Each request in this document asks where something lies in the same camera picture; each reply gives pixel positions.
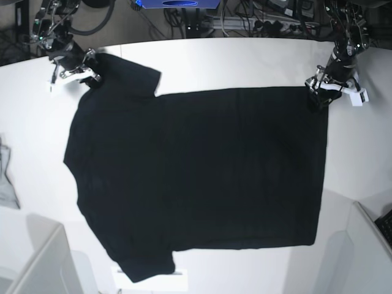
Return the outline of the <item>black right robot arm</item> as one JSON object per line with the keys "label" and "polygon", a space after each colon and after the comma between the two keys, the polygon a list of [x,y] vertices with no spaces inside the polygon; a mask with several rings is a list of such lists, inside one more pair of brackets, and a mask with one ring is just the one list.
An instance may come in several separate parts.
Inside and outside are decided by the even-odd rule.
{"label": "black right robot arm", "polygon": [[110,20],[114,1],[93,1],[92,6],[107,8],[104,19],[93,29],[82,31],[72,26],[72,16],[80,6],[80,1],[43,1],[36,13],[29,35],[29,41],[36,44],[55,65],[49,85],[51,88],[73,81],[84,83],[90,88],[98,88],[104,78],[99,72],[96,51],[82,49],[74,36],[91,36],[99,32]]}

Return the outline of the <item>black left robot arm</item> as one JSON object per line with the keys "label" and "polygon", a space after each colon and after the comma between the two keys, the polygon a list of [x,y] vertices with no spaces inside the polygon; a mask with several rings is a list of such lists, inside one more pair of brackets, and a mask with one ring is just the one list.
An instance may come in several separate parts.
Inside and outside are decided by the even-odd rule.
{"label": "black left robot arm", "polygon": [[369,46],[362,8],[348,1],[325,1],[324,7],[336,38],[326,66],[318,65],[316,73],[305,81],[310,108],[323,110],[342,95],[349,97],[352,106],[360,107],[369,102],[356,67],[357,56]]}

